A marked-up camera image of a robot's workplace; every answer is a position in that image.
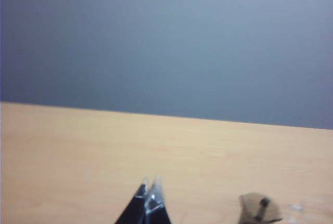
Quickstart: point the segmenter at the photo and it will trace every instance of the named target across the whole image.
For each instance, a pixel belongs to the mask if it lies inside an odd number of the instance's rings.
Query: background wall
[[[333,128],[333,0],[2,0],[2,100]]]

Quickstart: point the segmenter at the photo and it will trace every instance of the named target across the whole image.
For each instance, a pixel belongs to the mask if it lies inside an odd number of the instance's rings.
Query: transparent plastic
[[[285,206],[287,224],[333,223],[333,198],[314,197]]]

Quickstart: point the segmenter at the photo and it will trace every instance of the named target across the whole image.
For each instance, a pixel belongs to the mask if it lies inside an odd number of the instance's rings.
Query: table surface
[[[174,224],[236,224],[248,192],[282,207],[332,199],[333,130],[16,103],[1,114],[4,224],[114,223],[157,173]]]

